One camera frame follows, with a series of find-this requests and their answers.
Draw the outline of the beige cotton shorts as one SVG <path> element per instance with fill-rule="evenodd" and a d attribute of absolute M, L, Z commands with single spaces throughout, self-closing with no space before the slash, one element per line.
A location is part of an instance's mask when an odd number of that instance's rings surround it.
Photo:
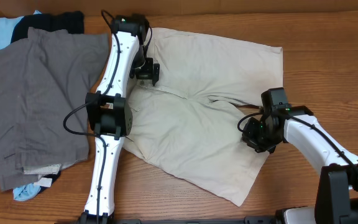
<path fill-rule="evenodd" d="M 139 81 L 124 148 L 166 173 L 241 206 L 267 159 L 241 139 L 241 106 L 283 85 L 283 50 L 215 35 L 155 28 L 147 55 L 159 81 Z"/>

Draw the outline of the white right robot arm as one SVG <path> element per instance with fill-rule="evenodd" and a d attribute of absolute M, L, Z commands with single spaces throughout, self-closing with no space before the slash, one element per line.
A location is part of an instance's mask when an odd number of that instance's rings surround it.
<path fill-rule="evenodd" d="M 261 94 L 262 107 L 237 124 L 242 140 L 257 153 L 273 153 L 281 142 L 295 146 L 319 174 L 315 205 L 284 208 L 245 223 L 358 224 L 358 156 L 342 147 L 306 106 L 292 106 L 284 88 Z"/>

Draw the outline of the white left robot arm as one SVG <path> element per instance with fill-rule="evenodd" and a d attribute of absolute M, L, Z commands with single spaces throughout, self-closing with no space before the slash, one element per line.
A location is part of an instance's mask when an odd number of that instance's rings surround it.
<path fill-rule="evenodd" d="M 95 158 L 89 196 L 78 223 L 113 223 L 118 160 L 133 123 L 127 85 L 131 79 L 156 85 L 160 76 L 159 63 L 146 56 L 152 28 L 144 15 L 116 16 L 108 26 L 112 33 L 108 64 L 96 92 L 88 93 L 84 104 L 90 136 L 95 138 Z"/>

